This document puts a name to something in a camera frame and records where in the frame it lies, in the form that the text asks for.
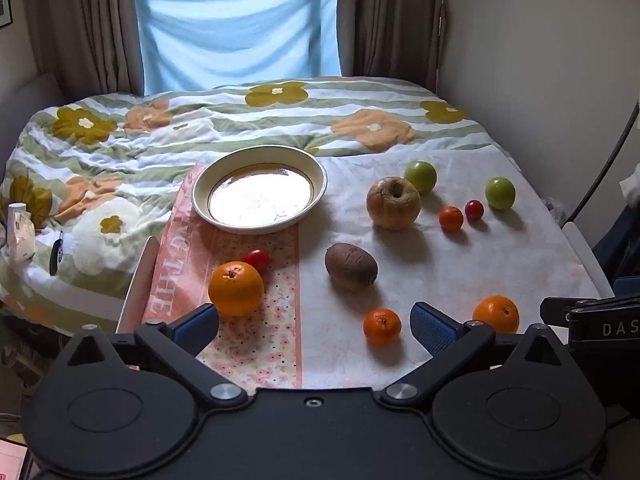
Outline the left brown curtain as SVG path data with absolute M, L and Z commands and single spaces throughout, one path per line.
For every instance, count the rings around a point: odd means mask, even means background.
M 38 70 L 70 101 L 143 93 L 136 0 L 25 0 Z

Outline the small mandarin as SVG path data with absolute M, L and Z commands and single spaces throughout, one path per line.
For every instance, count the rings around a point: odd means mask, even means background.
M 374 309 L 363 320 L 364 336 L 370 344 L 386 346 L 398 339 L 401 332 L 401 319 L 390 309 Z

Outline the small red tomato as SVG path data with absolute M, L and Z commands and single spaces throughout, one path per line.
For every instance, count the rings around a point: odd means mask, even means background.
M 469 200 L 464 207 L 466 220 L 470 223 L 479 222 L 483 219 L 485 208 L 479 200 Z

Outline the floral striped quilt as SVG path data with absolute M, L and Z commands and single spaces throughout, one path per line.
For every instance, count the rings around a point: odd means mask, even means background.
M 117 324 L 134 267 L 160 236 L 186 175 L 257 145 L 317 157 L 395 145 L 476 150 L 489 134 L 460 108 L 390 78 L 318 77 L 155 96 L 90 96 L 32 115 L 1 180 L 3 205 L 25 203 L 35 255 L 1 259 L 1 299 L 30 322 L 73 333 Z M 49 274 L 53 242 L 64 257 Z

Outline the wrinkled russet apple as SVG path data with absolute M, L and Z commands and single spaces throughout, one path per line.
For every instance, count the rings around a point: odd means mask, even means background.
M 406 179 L 385 177 L 367 192 L 367 212 L 380 229 L 400 231 L 412 226 L 422 207 L 418 190 Z

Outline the black key fob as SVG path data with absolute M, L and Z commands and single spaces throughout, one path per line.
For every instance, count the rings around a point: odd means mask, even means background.
M 53 242 L 49 258 L 49 274 L 55 276 L 58 274 L 58 268 L 64 257 L 63 252 L 63 234 L 58 234 L 58 238 Z

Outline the brown curtain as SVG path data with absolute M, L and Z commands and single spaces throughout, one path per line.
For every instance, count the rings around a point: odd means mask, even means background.
M 390 77 L 434 91 L 445 0 L 337 0 L 344 76 Z
M 38 70 L 70 101 L 143 93 L 136 0 L 25 0 Z

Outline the small white pink carton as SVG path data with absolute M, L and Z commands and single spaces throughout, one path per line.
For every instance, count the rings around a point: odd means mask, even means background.
M 9 204 L 8 251 L 14 263 L 23 263 L 35 255 L 35 226 L 25 203 Z

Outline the framed wall picture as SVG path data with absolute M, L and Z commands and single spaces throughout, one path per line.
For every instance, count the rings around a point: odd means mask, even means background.
M 0 0 L 0 28 L 13 23 L 11 0 Z

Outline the light blue window sheet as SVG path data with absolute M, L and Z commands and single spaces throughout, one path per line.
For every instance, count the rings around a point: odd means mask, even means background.
M 337 0 L 136 0 L 145 94 L 337 76 Z

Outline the white tray cloth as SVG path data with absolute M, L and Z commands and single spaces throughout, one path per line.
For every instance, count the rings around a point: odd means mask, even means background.
M 401 231 L 376 228 L 366 195 L 378 179 L 401 174 L 409 162 L 431 162 L 436 188 L 424 197 L 416 222 Z M 384 154 L 327 157 L 328 187 L 298 226 L 296 380 L 306 389 L 382 388 L 427 359 L 410 330 L 389 346 L 371 346 L 362 330 L 376 308 L 406 320 L 424 301 L 466 321 L 486 297 L 510 298 L 521 326 L 536 323 L 544 298 L 597 296 L 584 265 L 544 203 L 510 159 L 494 146 L 435 150 L 398 146 Z M 477 223 L 448 234 L 438 222 L 447 206 L 484 195 L 493 177 L 509 179 L 514 206 L 486 210 Z M 357 245 L 378 263 L 378 277 L 362 292 L 334 285 L 324 266 L 336 243 Z

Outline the large orange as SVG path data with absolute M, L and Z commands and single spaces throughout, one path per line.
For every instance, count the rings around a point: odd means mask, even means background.
M 254 266 L 230 261 L 217 266 L 210 276 L 208 298 L 224 315 L 249 315 L 262 305 L 264 282 Z

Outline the red cherry tomato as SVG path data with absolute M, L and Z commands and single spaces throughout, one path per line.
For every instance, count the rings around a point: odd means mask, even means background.
M 241 260 L 252 266 L 259 274 L 264 274 L 270 265 L 268 252 L 255 248 L 242 255 Z

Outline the green apple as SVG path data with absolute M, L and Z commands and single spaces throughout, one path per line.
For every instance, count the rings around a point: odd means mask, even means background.
M 431 192 L 437 182 L 437 172 L 430 162 L 417 160 L 410 162 L 405 170 L 404 178 L 409 181 L 420 194 Z
M 516 191 L 513 183 L 506 177 L 494 177 L 485 186 L 485 196 L 491 208 L 507 210 L 515 203 Z

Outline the small orange tomato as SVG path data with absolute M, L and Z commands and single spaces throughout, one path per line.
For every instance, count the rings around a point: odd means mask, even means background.
M 464 222 L 464 215 L 457 207 L 445 207 L 439 211 L 438 222 L 443 231 L 447 233 L 455 233 L 461 230 Z

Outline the brown kiwi fruit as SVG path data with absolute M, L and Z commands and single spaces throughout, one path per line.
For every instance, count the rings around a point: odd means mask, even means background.
M 374 284 L 378 264 L 364 249 L 347 243 L 336 243 L 326 250 L 326 272 L 335 284 L 359 292 Z

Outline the right brown curtain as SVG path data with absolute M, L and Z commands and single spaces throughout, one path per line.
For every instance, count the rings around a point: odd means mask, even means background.
M 445 0 L 337 0 L 344 76 L 390 77 L 434 91 Z

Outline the cream duck-print bowl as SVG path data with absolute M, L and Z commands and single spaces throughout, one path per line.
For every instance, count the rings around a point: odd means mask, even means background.
M 321 162 L 298 148 L 258 145 L 218 158 L 196 177 L 194 210 L 216 228 L 271 234 L 302 220 L 328 187 Z

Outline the white folding tray table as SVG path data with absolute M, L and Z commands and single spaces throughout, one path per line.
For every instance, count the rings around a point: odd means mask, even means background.
M 160 242 L 150 236 L 142 249 L 142 253 L 134 269 L 131 283 L 120 311 L 116 333 L 130 333 L 142 322 L 143 313 L 152 286 L 155 261 L 160 249 Z

